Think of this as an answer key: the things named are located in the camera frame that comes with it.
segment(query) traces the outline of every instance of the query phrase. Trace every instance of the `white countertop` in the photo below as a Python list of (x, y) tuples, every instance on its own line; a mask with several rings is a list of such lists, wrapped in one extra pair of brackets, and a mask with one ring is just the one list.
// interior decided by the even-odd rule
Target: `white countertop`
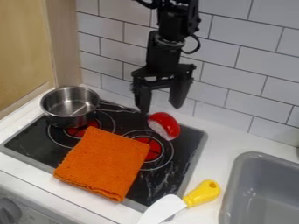
[[(120, 103), (124, 106), (134, 106), (132, 101), (126, 97), (103, 90), (97, 92), (101, 94), (102, 99)], [(38, 105), (40, 97), (30, 101), (0, 121), (0, 143), (41, 115), (42, 111)], [(158, 111), (158, 109), (153, 108), (151, 110), (151, 112), (155, 111)], [(201, 129), (208, 134), (208, 141), (187, 187), (187, 192), (204, 179), (215, 179), (224, 191), (234, 159), (246, 151), (261, 151), (293, 162), (299, 162), (295, 147), (243, 133), (217, 123), (194, 119), (179, 113), (171, 114), (180, 123)], [(52, 209), (56, 209), (61, 214), (74, 217), (79, 223), (108, 224), (116, 222), (134, 224), (141, 215), (139, 212), (122, 204), (115, 204), (100, 196), (64, 184), (53, 178), (49, 173), (2, 153), (0, 153), (0, 170), (57, 195), (58, 197), (52, 196), (50, 201), (45, 199), (45, 197), (38, 197), (38, 194), (35, 194), (32, 189), (30, 191), (27, 189), (27, 196)], [(19, 188), (17, 185), (15, 186), (16, 191), (26, 192), (26, 189)], [(223, 193), (213, 202), (192, 209), (185, 209), (168, 223), (217, 224), (222, 199)]]

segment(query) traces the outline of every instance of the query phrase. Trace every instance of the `pot handle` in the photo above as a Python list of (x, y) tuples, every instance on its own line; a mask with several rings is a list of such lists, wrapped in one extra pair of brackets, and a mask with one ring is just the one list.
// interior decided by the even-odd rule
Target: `pot handle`
[(98, 111), (107, 111), (107, 112), (116, 112), (116, 113), (119, 113), (119, 112), (126, 112), (126, 113), (131, 113), (131, 114), (138, 113), (137, 109), (126, 108), (126, 107), (123, 107), (122, 105), (114, 103), (114, 102), (102, 101), (101, 104), (105, 104), (105, 105), (109, 105), (109, 106), (116, 106), (116, 107), (119, 107), (119, 108), (122, 108), (122, 109), (97, 108), (96, 110), (98, 110)]

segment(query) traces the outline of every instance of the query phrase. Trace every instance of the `white spatula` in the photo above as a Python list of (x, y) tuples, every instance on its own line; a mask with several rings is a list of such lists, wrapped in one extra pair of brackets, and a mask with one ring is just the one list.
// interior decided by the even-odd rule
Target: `white spatula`
[(216, 199), (220, 195), (220, 187), (213, 180), (203, 181), (184, 199), (168, 194), (151, 205), (137, 224), (159, 224), (186, 207), (194, 207)]

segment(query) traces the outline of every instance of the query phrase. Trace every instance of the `black stovetop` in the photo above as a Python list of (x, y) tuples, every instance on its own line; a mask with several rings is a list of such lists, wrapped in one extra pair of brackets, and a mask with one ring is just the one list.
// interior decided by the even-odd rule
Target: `black stovetop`
[[(166, 141), (149, 128), (147, 115), (125, 112), (123, 108), (107, 105), (106, 102), (101, 109), (118, 112), (97, 111), (96, 119), (89, 125), (135, 138), (151, 146), (124, 204), (142, 212), (165, 194), (183, 196), (203, 149), (205, 132), (181, 125), (180, 136)], [(6, 154), (51, 172), (79, 142), (84, 131), (56, 128), (41, 116), (0, 148)]]

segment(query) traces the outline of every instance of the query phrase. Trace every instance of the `yellow spatula handle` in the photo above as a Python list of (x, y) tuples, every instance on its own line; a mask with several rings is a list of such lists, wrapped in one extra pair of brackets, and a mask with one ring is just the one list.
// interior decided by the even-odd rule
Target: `yellow spatula handle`
[(200, 204), (215, 200), (220, 195), (221, 189), (217, 182), (211, 179), (204, 180), (201, 184), (184, 196), (183, 200), (188, 207), (195, 207)]

